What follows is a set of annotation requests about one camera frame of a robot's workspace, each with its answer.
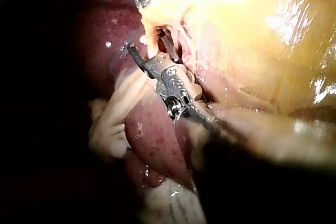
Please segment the right arm instrument jaw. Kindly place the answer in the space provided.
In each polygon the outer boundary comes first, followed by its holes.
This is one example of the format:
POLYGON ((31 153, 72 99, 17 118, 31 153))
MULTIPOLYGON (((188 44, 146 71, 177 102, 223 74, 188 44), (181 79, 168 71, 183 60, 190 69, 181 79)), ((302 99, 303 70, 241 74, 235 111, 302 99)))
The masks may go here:
POLYGON ((145 74, 150 74, 149 68, 148 68, 148 59, 144 59, 139 51, 137 46, 134 43, 131 43, 127 46, 127 50, 130 54, 130 56, 133 58, 134 62, 138 65, 139 69, 143 71, 145 74))
POLYGON ((171 32, 167 28, 159 28, 156 30, 158 40, 162 42, 165 51, 169 54, 172 61, 180 61, 180 57, 173 43, 171 32))

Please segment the right arm instrument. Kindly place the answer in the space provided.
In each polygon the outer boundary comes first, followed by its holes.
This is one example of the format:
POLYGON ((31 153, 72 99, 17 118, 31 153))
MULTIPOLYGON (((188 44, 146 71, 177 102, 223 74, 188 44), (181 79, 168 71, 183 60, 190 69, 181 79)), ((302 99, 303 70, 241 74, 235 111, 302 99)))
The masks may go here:
POLYGON ((179 123, 193 122, 210 131, 217 131, 218 124, 213 113, 206 108, 207 101, 202 88, 195 83, 191 74, 184 71, 181 64, 160 53, 149 60, 150 78, 156 79, 156 92, 168 116, 179 123))

